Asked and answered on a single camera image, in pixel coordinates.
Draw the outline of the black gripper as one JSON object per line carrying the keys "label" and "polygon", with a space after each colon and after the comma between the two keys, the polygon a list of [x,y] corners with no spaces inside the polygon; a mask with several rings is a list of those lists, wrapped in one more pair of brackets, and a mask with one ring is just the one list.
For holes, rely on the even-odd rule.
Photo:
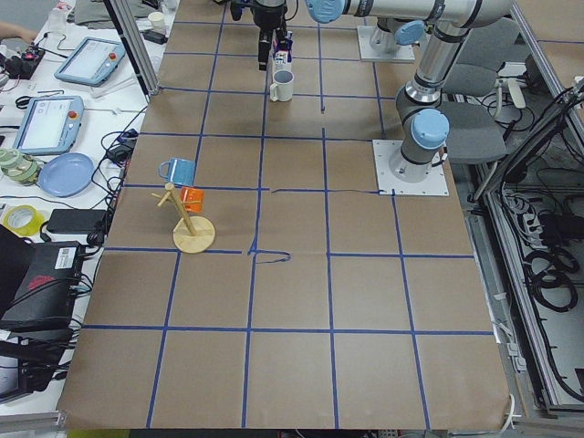
{"label": "black gripper", "polygon": [[259,70],[267,70],[275,30],[274,53],[291,52],[292,32],[284,29],[286,0],[253,0],[251,9],[255,24],[261,29],[258,37],[257,63]]}

